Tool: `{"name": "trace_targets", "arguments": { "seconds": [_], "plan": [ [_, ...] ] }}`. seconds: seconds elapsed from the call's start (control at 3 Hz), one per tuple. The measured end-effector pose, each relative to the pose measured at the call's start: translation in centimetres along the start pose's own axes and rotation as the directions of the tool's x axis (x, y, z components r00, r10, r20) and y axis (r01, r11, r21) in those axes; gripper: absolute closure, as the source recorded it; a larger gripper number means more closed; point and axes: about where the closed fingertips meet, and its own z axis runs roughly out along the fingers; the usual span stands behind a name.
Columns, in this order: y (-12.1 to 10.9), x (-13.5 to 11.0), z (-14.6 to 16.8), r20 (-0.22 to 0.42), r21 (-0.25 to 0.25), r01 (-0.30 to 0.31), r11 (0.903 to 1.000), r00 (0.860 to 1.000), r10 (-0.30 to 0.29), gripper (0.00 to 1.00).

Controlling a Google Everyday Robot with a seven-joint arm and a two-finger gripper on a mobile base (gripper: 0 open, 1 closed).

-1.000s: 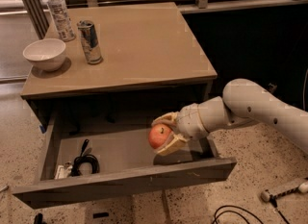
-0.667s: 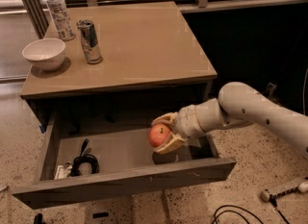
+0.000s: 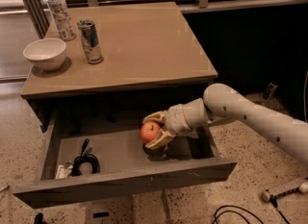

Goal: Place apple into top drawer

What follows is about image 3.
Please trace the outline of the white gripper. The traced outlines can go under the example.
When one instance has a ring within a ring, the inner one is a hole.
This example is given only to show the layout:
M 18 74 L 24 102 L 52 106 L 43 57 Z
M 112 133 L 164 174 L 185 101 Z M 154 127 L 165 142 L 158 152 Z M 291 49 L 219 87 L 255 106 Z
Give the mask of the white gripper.
M 193 106 L 190 104 L 178 104 L 171 106 L 166 112 L 159 111 L 146 116 L 142 123 L 154 121 L 160 124 L 165 123 L 168 129 L 161 129 L 156 137 L 145 144 L 145 147 L 151 150 L 161 148 L 170 143 L 175 136 L 183 136 L 193 130 L 190 126 L 190 115 L 193 114 Z

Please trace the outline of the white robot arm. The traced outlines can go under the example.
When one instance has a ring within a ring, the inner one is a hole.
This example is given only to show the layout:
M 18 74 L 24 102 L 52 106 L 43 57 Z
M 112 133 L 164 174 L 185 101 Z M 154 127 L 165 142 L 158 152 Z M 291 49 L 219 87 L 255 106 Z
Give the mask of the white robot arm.
M 225 84 L 211 84 L 201 98 L 154 112 L 144 122 L 162 125 L 146 147 L 158 149 L 176 137 L 190 136 L 203 126 L 238 120 L 271 141 L 292 158 L 308 166 L 308 124 L 284 113 L 257 105 Z

